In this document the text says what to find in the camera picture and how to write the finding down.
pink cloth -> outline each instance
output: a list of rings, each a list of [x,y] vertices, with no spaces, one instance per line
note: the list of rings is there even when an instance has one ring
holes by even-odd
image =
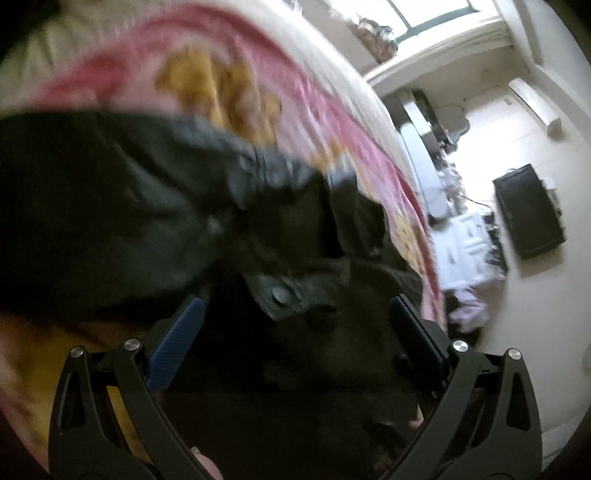
[[[375,200],[386,209],[392,240],[400,247],[396,216],[416,233],[423,257],[423,317],[443,324],[443,301],[431,255],[426,217],[398,167],[353,120],[338,98],[317,87],[267,36],[241,16],[198,4],[184,4],[140,21],[43,84],[31,109],[89,109],[181,114],[170,93],[154,78],[168,56],[199,46],[224,61],[248,62],[257,81],[280,98],[275,131],[278,148],[304,161],[338,142],[359,161]]]

dark clothing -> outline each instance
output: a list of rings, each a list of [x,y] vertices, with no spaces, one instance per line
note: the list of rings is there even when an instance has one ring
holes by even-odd
[[[367,421],[410,436],[388,305],[421,280],[352,172],[202,119],[68,112],[1,120],[0,179],[2,308],[206,301],[165,408],[227,478],[359,478],[384,454]]]

window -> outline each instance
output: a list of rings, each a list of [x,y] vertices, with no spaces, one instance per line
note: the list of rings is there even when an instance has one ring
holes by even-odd
[[[470,0],[327,0],[348,18],[367,18],[392,28],[397,42],[463,15],[478,12]]]

pink blanket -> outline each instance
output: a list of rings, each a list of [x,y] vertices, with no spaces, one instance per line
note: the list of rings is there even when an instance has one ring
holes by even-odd
[[[408,181],[337,98],[242,17],[198,4],[156,13],[58,72],[29,106],[201,114],[318,168],[349,158],[423,278],[422,315],[444,326],[428,225]]]

